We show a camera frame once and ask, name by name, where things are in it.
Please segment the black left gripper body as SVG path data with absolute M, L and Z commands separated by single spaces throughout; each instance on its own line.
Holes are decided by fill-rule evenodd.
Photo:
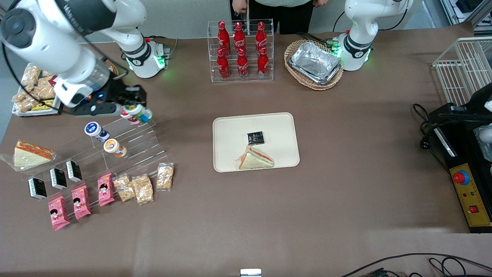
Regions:
M 471 99 L 466 104 L 468 114 L 491 115 L 491 111 L 485 107 L 485 104 L 491 100 L 492 83 L 473 93 Z

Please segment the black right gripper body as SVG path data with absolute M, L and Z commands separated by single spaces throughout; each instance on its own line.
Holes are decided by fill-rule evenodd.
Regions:
M 99 90 L 82 100 L 81 105 L 88 105 L 96 102 L 116 102 L 125 105 L 136 100 L 134 91 L 128 90 L 130 87 L 123 83 L 121 79 L 114 80 L 115 74 L 110 74 L 106 84 Z

